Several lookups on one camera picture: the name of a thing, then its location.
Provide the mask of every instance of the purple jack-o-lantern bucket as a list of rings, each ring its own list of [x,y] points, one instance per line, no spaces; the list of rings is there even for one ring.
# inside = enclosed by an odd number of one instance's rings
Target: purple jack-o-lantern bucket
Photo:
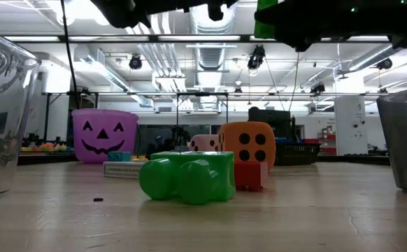
[[[111,151],[134,152],[137,115],[94,108],[75,110],[72,115],[75,154],[80,161],[102,163]]]

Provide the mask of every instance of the green cylinder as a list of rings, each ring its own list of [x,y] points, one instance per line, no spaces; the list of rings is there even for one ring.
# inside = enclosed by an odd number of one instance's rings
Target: green cylinder
[[[178,194],[188,204],[206,204],[220,184],[218,176],[205,160],[186,162],[178,171]]]
[[[157,159],[146,162],[138,176],[140,187],[151,199],[167,200],[174,191],[174,175],[171,162]]]

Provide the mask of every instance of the workbench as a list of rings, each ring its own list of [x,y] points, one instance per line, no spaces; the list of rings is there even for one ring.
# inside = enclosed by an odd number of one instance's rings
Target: workbench
[[[0,195],[0,251],[407,251],[407,192],[389,167],[317,163],[189,206],[153,202],[101,165],[27,165]]]

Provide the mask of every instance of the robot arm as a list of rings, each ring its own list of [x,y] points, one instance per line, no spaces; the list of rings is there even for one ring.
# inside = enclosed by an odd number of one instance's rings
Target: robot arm
[[[275,26],[275,40],[306,51],[322,38],[388,36],[394,48],[407,48],[407,0],[287,0],[255,13]]]
[[[150,28],[148,16],[208,4],[208,14],[214,21],[223,18],[220,6],[232,6],[238,0],[90,0],[106,17],[109,23],[116,28],[135,27],[142,22]]]

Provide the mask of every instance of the toy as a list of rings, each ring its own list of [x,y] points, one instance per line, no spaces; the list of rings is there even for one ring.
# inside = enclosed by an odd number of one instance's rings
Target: toy
[[[218,135],[195,135],[192,137],[188,149],[190,151],[220,151],[218,139]]]
[[[275,162],[275,137],[272,128],[262,122],[230,122],[219,131],[221,151],[233,151],[236,162],[267,162],[269,171]]]
[[[131,153],[130,152],[117,152],[113,151],[108,153],[108,161],[111,162],[130,162]]]
[[[151,155],[139,174],[140,187],[154,200],[179,196],[188,204],[226,202],[236,192],[231,152],[163,152]]]
[[[267,162],[235,162],[234,183],[237,190],[259,192],[267,180]]]
[[[110,152],[134,151],[137,115],[95,108],[78,109],[72,115],[75,154],[80,161],[102,163]]]
[[[22,151],[22,152],[29,152],[29,151],[33,151],[33,148],[21,147],[20,151]]]
[[[56,145],[55,151],[65,152],[66,151],[66,145]]]

